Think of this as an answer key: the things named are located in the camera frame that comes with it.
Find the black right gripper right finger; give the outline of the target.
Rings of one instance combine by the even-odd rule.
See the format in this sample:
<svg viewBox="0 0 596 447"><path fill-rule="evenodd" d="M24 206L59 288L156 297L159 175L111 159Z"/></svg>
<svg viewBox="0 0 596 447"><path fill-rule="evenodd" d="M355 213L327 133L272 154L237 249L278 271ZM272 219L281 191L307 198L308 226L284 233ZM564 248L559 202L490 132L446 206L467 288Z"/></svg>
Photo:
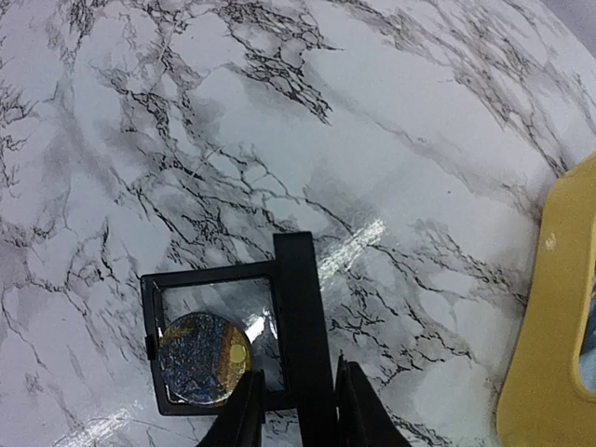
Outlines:
<svg viewBox="0 0 596 447"><path fill-rule="evenodd" d="M340 446L411 447L360 365L343 356L338 359L335 395Z"/></svg>

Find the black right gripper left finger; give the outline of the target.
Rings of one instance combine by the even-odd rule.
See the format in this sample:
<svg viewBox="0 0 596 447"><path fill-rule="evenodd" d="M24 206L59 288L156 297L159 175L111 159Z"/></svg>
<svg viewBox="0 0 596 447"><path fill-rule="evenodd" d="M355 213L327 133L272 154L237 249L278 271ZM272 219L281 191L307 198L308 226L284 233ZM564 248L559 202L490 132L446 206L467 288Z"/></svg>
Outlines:
<svg viewBox="0 0 596 447"><path fill-rule="evenodd" d="M198 446L261 446L264 397L264 372L245 372Z"/></svg>

